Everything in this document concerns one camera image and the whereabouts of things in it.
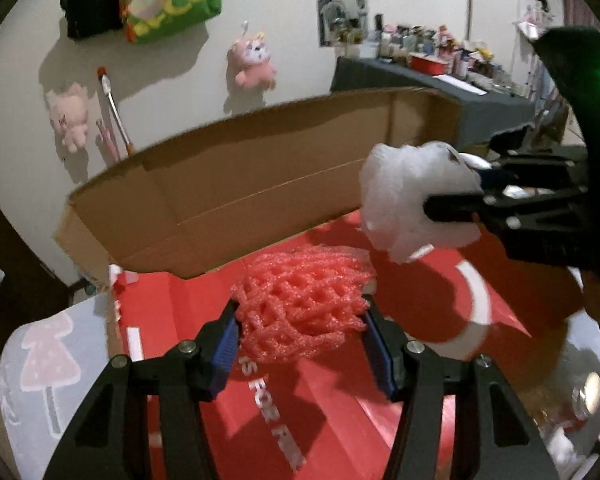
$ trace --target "table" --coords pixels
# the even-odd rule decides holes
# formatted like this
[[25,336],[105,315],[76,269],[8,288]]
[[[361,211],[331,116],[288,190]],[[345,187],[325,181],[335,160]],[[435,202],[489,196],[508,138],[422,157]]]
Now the table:
[[458,150],[487,142],[496,134],[533,124],[534,104],[518,95],[498,92],[473,94],[430,75],[378,59],[338,58],[331,91],[409,86],[435,88],[462,103],[459,131],[454,143]]

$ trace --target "red foam net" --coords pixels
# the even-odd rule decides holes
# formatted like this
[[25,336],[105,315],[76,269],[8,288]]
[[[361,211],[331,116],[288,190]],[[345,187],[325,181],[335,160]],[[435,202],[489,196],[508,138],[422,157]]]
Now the red foam net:
[[232,289],[241,346],[260,363],[311,358],[366,328],[363,287],[375,276],[368,252],[307,246],[261,254]]

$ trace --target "pink stuffed bear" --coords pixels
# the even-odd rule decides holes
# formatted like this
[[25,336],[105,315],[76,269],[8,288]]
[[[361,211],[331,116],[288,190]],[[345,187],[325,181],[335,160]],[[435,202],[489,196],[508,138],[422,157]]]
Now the pink stuffed bear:
[[258,34],[253,40],[243,39],[234,43],[231,53],[234,63],[240,68],[235,77],[240,88],[273,90],[276,87],[278,71],[269,64],[271,54],[263,38],[263,34]]
[[62,144],[70,153],[84,148],[87,143],[87,89],[78,83],[72,84],[69,89],[56,95],[49,92],[46,96],[49,104],[49,119],[56,131],[62,136]]

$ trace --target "dark floor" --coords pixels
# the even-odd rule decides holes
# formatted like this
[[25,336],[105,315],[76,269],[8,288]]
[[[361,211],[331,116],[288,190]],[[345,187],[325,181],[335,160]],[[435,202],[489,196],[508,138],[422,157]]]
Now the dark floor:
[[19,326],[67,308],[67,286],[43,267],[0,211],[0,354]]

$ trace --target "green bag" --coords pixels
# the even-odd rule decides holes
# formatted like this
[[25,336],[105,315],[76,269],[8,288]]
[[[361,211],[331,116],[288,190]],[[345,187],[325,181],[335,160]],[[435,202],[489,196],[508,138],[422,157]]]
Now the green bag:
[[222,0],[131,0],[123,10],[126,37],[148,43],[220,14]]

